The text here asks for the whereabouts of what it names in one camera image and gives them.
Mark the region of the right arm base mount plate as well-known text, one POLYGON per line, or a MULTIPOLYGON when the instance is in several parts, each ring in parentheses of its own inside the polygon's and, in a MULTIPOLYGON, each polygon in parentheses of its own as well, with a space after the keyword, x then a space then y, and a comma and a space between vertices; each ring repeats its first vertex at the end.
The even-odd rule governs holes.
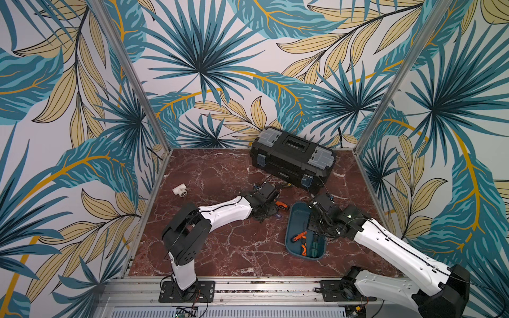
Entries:
POLYGON ((321 294, 325 302, 375 302, 377 298, 361 295, 354 283, 343 280, 322 280, 315 293, 321 294))

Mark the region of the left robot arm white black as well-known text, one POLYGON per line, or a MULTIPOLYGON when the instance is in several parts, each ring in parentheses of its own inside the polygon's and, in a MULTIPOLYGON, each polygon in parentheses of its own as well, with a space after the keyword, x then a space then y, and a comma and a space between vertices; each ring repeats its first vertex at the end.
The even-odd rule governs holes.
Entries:
POLYGON ((278 189, 269 183, 215 205, 186 204, 164 228, 162 240, 172 264, 172 283, 187 298, 197 288, 194 260, 209 234, 236 221, 264 221, 278 213, 278 189))

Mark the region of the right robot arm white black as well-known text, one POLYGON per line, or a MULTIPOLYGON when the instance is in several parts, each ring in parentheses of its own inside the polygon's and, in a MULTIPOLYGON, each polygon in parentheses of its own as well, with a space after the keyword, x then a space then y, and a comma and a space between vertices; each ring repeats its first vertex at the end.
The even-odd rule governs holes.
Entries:
POLYGON ((469 301, 470 274, 461 265, 448 266, 421 253, 368 213, 336 205, 328 195, 313 199, 308 207, 308 229, 331 239, 345 238, 372 250, 400 270, 404 278, 391 278, 354 266, 336 288, 325 293, 348 300, 377 298, 404 306, 421 317, 461 317, 469 301))

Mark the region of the orange black small screwdriver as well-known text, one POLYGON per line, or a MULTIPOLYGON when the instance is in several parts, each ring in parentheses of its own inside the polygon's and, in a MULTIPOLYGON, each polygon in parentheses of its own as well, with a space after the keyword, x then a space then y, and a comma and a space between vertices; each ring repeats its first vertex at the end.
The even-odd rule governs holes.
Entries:
POLYGON ((301 242, 301 243, 306 243, 307 242, 307 234, 308 232, 307 231, 303 231, 301 233, 298 233, 296 235, 294 235, 292 238, 291 238, 291 242, 301 242))

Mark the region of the orange handle long screwdriver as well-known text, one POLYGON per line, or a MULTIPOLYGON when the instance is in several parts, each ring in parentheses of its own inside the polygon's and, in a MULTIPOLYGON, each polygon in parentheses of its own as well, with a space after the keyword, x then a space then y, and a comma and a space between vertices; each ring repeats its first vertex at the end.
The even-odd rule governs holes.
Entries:
POLYGON ((301 238, 300 238, 300 243, 301 243, 301 255, 303 257, 306 257, 307 256, 307 253, 308 253, 308 248, 307 248, 307 229, 306 229, 306 224, 303 223, 303 231, 302 231, 302 235, 301 235, 301 238))

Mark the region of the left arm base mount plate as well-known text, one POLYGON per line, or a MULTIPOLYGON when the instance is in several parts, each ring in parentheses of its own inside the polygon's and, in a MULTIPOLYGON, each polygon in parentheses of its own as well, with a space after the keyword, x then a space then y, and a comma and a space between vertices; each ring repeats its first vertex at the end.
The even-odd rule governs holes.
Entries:
POLYGON ((159 303, 210 303, 213 302, 216 282, 199 280, 187 290, 181 290, 177 283, 164 281, 160 288, 159 303))

